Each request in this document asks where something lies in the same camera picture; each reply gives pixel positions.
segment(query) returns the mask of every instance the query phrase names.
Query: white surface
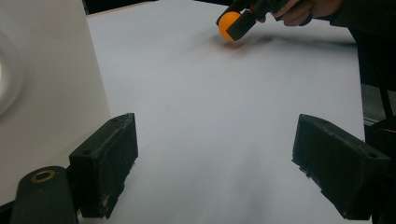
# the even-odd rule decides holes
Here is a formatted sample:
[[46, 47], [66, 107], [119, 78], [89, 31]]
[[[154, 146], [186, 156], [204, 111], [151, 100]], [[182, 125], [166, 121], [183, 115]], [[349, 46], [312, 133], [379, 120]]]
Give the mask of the white surface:
[[0, 0], [0, 204], [110, 117], [80, 0]]
[[291, 162], [301, 113], [363, 138], [348, 31], [268, 19], [228, 43], [224, 9], [162, 0], [89, 18], [111, 112], [135, 112], [140, 157], [110, 220], [81, 223], [349, 222]]

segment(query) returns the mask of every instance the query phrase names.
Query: human hand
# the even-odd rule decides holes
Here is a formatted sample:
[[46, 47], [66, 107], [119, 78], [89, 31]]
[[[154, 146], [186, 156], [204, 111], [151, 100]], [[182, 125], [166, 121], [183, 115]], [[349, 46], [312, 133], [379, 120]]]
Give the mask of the human hand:
[[310, 14], [312, 18], [332, 15], [340, 9], [342, 2], [343, 0], [289, 0], [285, 6], [272, 15], [280, 18], [286, 26], [298, 26]]

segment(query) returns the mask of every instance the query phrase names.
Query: black tool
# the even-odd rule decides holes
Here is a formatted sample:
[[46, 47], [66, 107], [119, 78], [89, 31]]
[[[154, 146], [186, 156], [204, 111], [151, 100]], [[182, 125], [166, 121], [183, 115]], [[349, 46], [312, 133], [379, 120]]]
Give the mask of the black tool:
[[0, 223], [73, 224], [77, 210], [109, 218], [137, 156], [134, 114], [111, 119], [70, 154], [67, 169], [26, 175], [15, 201], [0, 207]]
[[[236, 41], [242, 38], [250, 29], [265, 17], [268, 12], [278, 12], [289, 0], [234, 0], [233, 3], [220, 15], [216, 21], [219, 25], [221, 17], [228, 12], [240, 12], [246, 9], [242, 15], [226, 30], [228, 35]], [[295, 7], [300, 5], [303, 1], [299, 1]], [[308, 18], [300, 24], [300, 26], [307, 25], [312, 20], [310, 14]]]
[[[396, 223], [396, 134], [376, 127], [366, 127], [364, 143], [327, 120], [300, 115], [292, 161], [342, 217]], [[372, 144], [378, 140], [382, 145]]]

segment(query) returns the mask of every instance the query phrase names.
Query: ping pong ball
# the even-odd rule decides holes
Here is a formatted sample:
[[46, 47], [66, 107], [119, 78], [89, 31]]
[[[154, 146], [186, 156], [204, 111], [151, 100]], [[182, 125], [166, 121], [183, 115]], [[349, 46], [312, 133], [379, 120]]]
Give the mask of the ping pong ball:
[[233, 40], [227, 33], [228, 28], [241, 16], [239, 12], [230, 11], [225, 13], [219, 21], [219, 32], [224, 39]]

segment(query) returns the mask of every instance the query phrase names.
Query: black sleeve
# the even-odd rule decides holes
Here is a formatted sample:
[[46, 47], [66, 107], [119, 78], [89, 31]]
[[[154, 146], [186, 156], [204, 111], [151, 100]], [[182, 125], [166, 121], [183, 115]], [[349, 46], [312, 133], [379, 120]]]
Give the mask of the black sleeve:
[[396, 40], [396, 0], [344, 0], [330, 25]]

